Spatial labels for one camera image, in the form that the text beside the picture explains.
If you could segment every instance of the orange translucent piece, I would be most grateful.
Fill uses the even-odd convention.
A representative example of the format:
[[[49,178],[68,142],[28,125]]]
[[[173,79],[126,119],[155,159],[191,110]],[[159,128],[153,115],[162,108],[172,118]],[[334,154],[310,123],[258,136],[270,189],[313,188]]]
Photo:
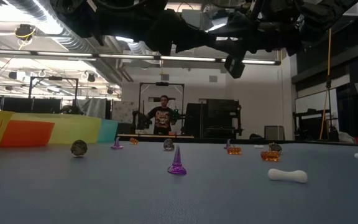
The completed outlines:
[[[270,151],[270,152],[264,151],[260,153],[260,156],[264,161],[277,162],[280,160],[280,153],[275,151]]]
[[[134,139],[134,138],[130,138],[129,141],[130,141],[132,144],[135,144],[135,145],[137,145],[137,144],[139,143],[139,141],[136,140],[136,139]]]
[[[227,153],[229,155],[241,155],[241,147],[228,147]]]

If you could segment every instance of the purple cone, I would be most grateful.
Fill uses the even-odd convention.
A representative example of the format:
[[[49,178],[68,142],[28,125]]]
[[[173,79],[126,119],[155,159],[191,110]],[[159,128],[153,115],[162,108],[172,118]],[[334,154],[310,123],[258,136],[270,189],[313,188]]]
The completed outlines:
[[[181,165],[179,145],[177,145],[175,158],[173,158],[172,166],[168,168],[168,172],[177,175],[185,175],[187,173],[186,169]]]
[[[228,149],[230,147],[230,139],[227,140],[226,146],[224,146],[224,149]]]
[[[120,146],[119,145],[119,137],[116,138],[116,142],[114,143],[113,146],[111,146],[112,149],[123,149],[124,146]]]

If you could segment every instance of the man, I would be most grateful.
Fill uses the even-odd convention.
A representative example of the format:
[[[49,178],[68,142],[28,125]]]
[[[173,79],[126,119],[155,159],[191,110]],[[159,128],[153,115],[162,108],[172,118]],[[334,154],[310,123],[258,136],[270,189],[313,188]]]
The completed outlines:
[[[152,109],[147,115],[147,119],[155,117],[154,134],[168,134],[171,131],[171,124],[175,121],[171,120],[173,110],[168,105],[168,97],[163,95],[160,97],[161,106]]]

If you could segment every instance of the graphic t-shirt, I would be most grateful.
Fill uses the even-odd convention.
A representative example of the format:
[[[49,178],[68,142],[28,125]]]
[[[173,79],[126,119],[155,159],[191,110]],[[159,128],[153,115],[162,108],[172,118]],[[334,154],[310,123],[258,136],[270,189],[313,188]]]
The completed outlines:
[[[162,108],[158,106],[152,109],[148,116],[155,117],[154,134],[168,134],[171,131],[171,114],[173,110],[170,108]]]

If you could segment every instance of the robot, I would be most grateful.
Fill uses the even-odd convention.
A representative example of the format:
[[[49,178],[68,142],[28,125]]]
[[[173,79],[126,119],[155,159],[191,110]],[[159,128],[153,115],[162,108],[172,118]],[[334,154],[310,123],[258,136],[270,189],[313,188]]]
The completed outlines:
[[[227,24],[205,32],[192,26],[174,10],[165,9],[168,0],[50,0],[58,18],[82,38],[94,37],[103,45],[104,35],[144,41],[153,51],[170,55],[207,46],[229,54],[225,67],[239,78],[246,52],[268,52],[286,48],[289,55],[319,42],[335,22],[358,0],[245,0],[230,7]],[[217,40],[217,37],[232,37]]]

